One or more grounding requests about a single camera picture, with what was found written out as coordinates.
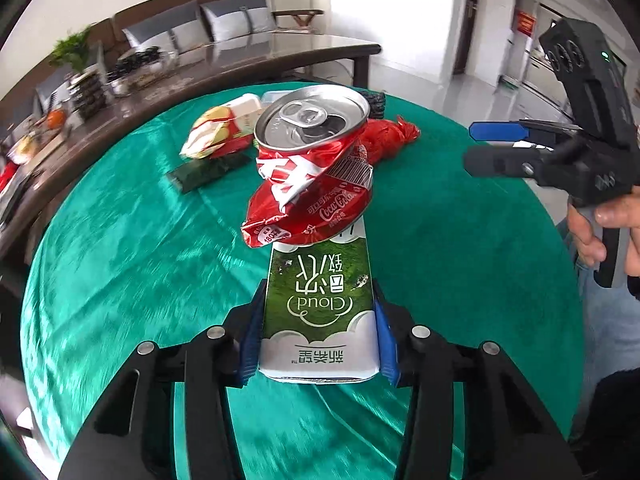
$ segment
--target coca-cola logo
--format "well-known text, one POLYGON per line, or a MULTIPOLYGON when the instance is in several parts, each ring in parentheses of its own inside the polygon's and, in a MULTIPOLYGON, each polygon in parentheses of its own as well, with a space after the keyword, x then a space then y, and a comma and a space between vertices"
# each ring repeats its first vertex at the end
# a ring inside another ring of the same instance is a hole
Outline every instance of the coca-cola logo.
POLYGON ((337 211, 340 211, 343 207, 345 207, 351 200, 356 196, 355 193, 350 193, 349 191, 344 190, 342 193, 337 195, 334 198, 334 201, 331 202, 327 207, 323 207, 320 209, 320 218, 325 222, 331 220, 334 214, 337 211))

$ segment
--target silver bolt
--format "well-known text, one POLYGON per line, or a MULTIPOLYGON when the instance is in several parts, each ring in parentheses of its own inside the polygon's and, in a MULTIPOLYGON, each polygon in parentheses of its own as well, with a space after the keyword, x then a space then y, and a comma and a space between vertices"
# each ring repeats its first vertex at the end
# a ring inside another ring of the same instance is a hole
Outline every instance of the silver bolt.
POLYGON ((138 353, 140 355, 151 354, 154 351, 154 344, 151 341, 145 341, 138 345, 138 353))
POLYGON ((419 339, 427 339, 431 335, 431 330, 424 325, 416 325, 411 329, 411 333, 419 339))
POLYGON ((482 345, 482 350, 489 355, 498 355, 500 353, 500 347, 493 341, 487 341, 484 343, 482 345))
POLYGON ((207 330, 207 337, 209 339, 220 339, 223 335, 225 335, 225 328, 220 325, 212 326, 207 330))

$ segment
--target red sign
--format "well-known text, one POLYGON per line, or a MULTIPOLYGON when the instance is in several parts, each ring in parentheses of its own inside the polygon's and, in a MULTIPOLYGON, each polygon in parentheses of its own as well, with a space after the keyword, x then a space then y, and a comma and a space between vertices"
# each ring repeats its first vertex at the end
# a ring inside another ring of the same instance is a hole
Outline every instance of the red sign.
POLYGON ((536 19, 523 12, 522 10, 518 11, 518 32, 526 34, 531 37, 533 35, 533 26, 536 24, 536 19))

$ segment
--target person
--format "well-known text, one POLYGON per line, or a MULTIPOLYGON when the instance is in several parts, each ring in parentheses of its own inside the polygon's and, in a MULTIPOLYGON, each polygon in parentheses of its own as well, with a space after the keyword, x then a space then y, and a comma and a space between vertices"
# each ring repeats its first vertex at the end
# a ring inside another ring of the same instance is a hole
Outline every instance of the person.
MULTIPOLYGON (((628 276, 640 276, 640 186, 632 194, 601 204, 594 213, 604 228, 630 228, 626 254, 628 276)), ((584 314, 584 379, 572 436, 579 437, 600 380, 621 370, 640 367, 640 302, 628 286, 602 288, 594 280, 592 267, 602 262, 607 250, 589 221, 569 205, 566 227, 572 235, 578 259, 578 290, 584 314)))

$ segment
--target green and white carton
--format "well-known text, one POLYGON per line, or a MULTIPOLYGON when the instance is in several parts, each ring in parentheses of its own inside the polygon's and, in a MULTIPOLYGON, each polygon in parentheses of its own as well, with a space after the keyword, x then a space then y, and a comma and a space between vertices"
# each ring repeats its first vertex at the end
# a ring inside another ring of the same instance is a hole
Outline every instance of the green and white carton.
POLYGON ((259 368, 290 383, 357 383, 378 373, 362 217, 318 244, 273 243, 259 368))

